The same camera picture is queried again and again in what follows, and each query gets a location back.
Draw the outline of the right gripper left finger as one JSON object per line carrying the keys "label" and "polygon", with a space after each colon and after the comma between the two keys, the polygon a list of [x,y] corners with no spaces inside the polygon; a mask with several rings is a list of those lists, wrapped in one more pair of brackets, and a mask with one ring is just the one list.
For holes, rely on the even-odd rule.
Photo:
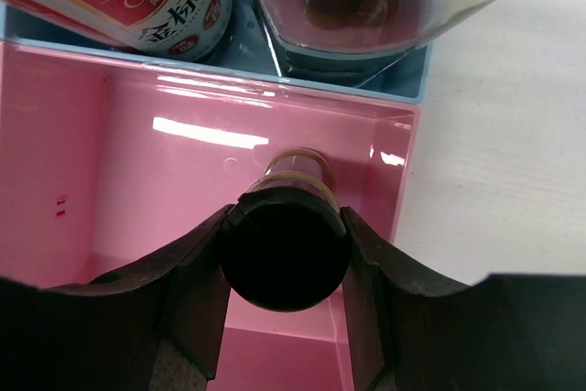
{"label": "right gripper left finger", "polygon": [[219,363],[230,288],[226,209],[87,284],[1,281],[4,390],[202,390]]}

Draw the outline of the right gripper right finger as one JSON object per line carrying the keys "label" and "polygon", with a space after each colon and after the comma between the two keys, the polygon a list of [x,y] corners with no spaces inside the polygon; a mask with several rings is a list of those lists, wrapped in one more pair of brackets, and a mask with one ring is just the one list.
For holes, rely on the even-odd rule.
{"label": "right gripper right finger", "polygon": [[342,210],[342,283],[358,390],[582,390],[585,279],[492,274],[468,286]]}

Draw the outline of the black cap spice jar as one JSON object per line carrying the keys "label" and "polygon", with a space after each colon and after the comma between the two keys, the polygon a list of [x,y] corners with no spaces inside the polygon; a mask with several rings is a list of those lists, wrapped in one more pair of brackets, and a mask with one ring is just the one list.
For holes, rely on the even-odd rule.
{"label": "black cap spice jar", "polygon": [[220,263],[230,287],[271,311],[309,309],[342,283],[351,257],[326,158],[305,147],[273,157],[222,221]]}

